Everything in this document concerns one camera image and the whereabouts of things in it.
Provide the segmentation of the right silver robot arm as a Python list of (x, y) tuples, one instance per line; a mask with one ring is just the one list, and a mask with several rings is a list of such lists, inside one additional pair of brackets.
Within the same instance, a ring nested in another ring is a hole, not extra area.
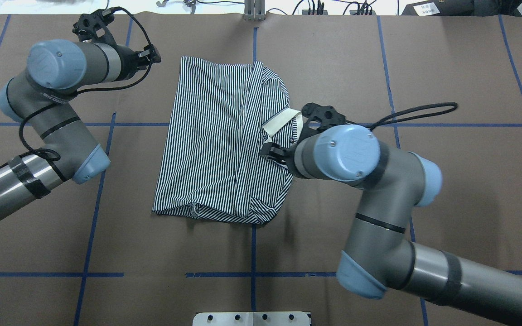
[(458, 109), (456, 102), (416, 106), (361, 125), (332, 106), (307, 103), (299, 138), (285, 148), (267, 138), (259, 155), (301, 179), (335, 180), (362, 190), (336, 278), (346, 290), (381, 299), (389, 288), (499, 323), (522, 326), (522, 277), (406, 239), (415, 207), (441, 190), (439, 167), (416, 153), (390, 147), (373, 133), (413, 120), (412, 113)]

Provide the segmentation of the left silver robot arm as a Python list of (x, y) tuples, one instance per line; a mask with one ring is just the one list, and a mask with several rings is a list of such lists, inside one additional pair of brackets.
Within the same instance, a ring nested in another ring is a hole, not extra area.
[(73, 25), (78, 41), (52, 39), (29, 50), (25, 70), (0, 90), (0, 110), (19, 123), (25, 147), (0, 166), (0, 221), (68, 180), (83, 184), (105, 171), (110, 159), (71, 107), (90, 91), (111, 91), (99, 83), (147, 76), (161, 62), (158, 49), (139, 24), (147, 45), (133, 50), (120, 45), (108, 29), (117, 12), (135, 23), (129, 10), (117, 6), (83, 13)]

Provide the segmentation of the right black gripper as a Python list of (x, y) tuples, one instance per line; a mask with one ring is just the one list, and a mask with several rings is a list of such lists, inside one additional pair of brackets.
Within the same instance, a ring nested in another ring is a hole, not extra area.
[(302, 163), (303, 150), (309, 148), (309, 140), (316, 140), (317, 136), (330, 128), (346, 125), (348, 120), (333, 106), (318, 105), (314, 102), (303, 106), (302, 117), (306, 120), (302, 122), (300, 134), (292, 146), (283, 148), (278, 143), (265, 142), (258, 155), (278, 164), (285, 164), (290, 173), (296, 177), (313, 177), (310, 169)]

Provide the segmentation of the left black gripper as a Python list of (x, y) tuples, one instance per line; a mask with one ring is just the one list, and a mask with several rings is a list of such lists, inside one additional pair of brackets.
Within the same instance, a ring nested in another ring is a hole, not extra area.
[(85, 82), (120, 82), (130, 80), (137, 72), (147, 70), (152, 64), (160, 63), (162, 58), (158, 49), (149, 44), (143, 50), (133, 50), (116, 42), (108, 29), (115, 20), (117, 12), (124, 12), (139, 27), (141, 24), (124, 8), (97, 9), (83, 13), (73, 25), (72, 32), (77, 35), (78, 46), (84, 52), (87, 72)]

